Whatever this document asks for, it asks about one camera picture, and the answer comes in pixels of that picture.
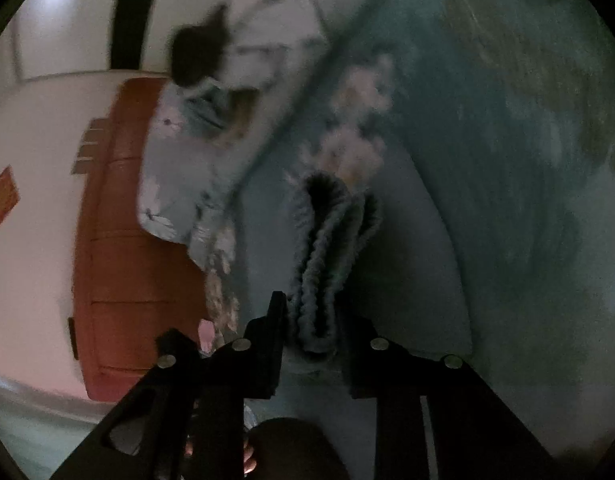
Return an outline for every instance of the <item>person's hand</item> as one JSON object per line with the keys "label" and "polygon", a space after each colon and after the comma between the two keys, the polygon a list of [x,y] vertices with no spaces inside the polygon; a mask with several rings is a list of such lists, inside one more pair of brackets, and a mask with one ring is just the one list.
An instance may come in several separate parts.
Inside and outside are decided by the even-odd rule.
{"label": "person's hand", "polygon": [[247,475],[254,471],[256,467],[256,460],[252,457],[254,455],[254,448],[250,446],[248,440],[243,441],[243,474]]}

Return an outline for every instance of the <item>folded towel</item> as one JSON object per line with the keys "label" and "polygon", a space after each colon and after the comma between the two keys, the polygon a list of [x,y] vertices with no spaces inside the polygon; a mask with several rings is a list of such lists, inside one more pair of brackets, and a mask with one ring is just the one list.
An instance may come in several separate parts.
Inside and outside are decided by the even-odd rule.
{"label": "folded towel", "polygon": [[308,354],[329,355],[337,343],[335,295],[381,223],[379,201],[350,193],[332,174],[302,178],[292,200],[295,272],[288,304],[288,342]]}

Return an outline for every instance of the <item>brown leather headboard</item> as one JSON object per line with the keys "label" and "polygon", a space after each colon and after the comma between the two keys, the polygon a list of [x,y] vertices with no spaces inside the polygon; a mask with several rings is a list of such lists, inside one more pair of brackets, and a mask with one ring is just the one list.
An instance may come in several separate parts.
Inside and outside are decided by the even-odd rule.
{"label": "brown leather headboard", "polygon": [[204,274],[184,245],[137,222],[143,146],[162,78],[121,85],[89,173],[76,233],[74,327],[88,396],[114,402],[156,360],[155,338],[177,328],[198,343]]}

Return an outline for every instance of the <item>pink object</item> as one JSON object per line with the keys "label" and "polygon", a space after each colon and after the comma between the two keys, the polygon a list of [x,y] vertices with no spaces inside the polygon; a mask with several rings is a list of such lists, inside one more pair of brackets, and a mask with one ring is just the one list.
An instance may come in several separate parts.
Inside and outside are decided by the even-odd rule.
{"label": "pink object", "polygon": [[199,343],[201,352],[211,354],[214,351],[214,323],[207,319],[201,319],[199,323]]}

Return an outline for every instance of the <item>gray folded cloth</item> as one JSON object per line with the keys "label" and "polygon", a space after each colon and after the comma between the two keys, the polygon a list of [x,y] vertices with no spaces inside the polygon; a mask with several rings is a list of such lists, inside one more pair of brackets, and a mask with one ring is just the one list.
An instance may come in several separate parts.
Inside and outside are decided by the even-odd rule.
{"label": "gray folded cloth", "polygon": [[312,355],[335,351],[335,295],[381,218],[379,200],[368,190],[350,193],[343,181],[323,172],[299,181],[292,198],[296,250],[288,302],[290,346]]}

